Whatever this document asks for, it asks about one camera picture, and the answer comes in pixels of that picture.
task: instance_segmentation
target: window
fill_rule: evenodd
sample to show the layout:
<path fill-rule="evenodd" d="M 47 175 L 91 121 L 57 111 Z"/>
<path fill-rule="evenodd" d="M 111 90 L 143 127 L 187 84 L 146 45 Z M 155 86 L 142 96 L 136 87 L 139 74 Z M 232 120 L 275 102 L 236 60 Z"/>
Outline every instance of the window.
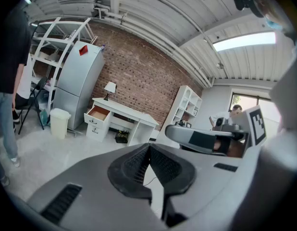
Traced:
<path fill-rule="evenodd" d="M 239 104 L 243 108 L 243 111 L 259 105 L 264 118 L 267 138 L 271 138 L 277 134 L 281 115 L 271 100 L 260 98 L 259 96 L 255 97 L 233 93 L 230 109 L 232 109 L 235 104 Z"/>

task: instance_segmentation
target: white bin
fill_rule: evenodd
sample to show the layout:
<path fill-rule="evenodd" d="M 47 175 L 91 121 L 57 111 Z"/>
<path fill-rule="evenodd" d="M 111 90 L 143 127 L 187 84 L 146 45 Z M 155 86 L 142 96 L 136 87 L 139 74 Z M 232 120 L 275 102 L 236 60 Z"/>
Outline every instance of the white bin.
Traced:
<path fill-rule="evenodd" d="M 51 134 L 59 139 L 64 139 L 67 133 L 67 122 L 71 115 L 65 111 L 55 108 L 50 111 Z"/>

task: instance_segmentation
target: open drawer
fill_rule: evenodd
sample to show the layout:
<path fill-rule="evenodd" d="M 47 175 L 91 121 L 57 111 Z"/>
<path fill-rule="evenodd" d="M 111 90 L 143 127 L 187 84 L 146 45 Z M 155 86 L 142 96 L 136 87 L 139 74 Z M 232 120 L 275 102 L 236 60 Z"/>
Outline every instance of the open drawer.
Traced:
<path fill-rule="evenodd" d="M 85 114 L 85 122 L 89 125 L 103 129 L 110 122 L 111 112 L 99 106 L 94 106 Z"/>

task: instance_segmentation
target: lamp shade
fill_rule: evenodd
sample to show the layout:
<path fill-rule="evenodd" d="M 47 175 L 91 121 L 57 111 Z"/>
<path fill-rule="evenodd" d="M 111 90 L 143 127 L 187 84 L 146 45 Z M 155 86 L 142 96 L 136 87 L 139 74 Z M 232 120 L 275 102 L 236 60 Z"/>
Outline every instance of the lamp shade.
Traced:
<path fill-rule="evenodd" d="M 105 86 L 104 88 L 105 90 L 115 93 L 115 89 L 116 89 L 116 84 L 114 84 L 113 82 L 108 82 L 108 84 Z"/>

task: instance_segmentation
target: black chair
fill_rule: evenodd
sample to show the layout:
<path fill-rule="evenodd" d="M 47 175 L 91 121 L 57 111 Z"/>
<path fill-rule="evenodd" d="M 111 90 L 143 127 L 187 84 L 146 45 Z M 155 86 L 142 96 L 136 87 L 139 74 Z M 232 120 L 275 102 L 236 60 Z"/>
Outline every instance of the black chair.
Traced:
<path fill-rule="evenodd" d="M 35 111 L 37 112 L 37 116 L 38 116 L 39 122 L 40 122 L 40 124 L 41 124 L 41 126 L 42 126 L 42 128 L 44 130 L 44 126 L 42 124 L 41 118 L 39 117 L 39 105 L 38 105 L 37 97 L 39 96 L 40 92 L 43 90 L 44 86 L 46 85 L 46 81 L 47 81 L 47 77 L 43 77 L 38 82 L 38 84 L 34 87 L 33 91 L 31 92 L 27 104 L 19 107 L 19 109 L 21 109 L 21 112 L 20 112 L 20 114 L 21 114 L 20 115 L 21 126 L 20 126 L 20 129 L 19 129 L 18 134 L 20 134 L 20 131 L 23 128 L 23 124 L 25 122 L 25 119 L 26 119 L 29 111 L 32 108 L 35 109 Z M 24 119 L 23 119 L 23 110 L 27 110 L 27 113 L 25 114 Z"/>

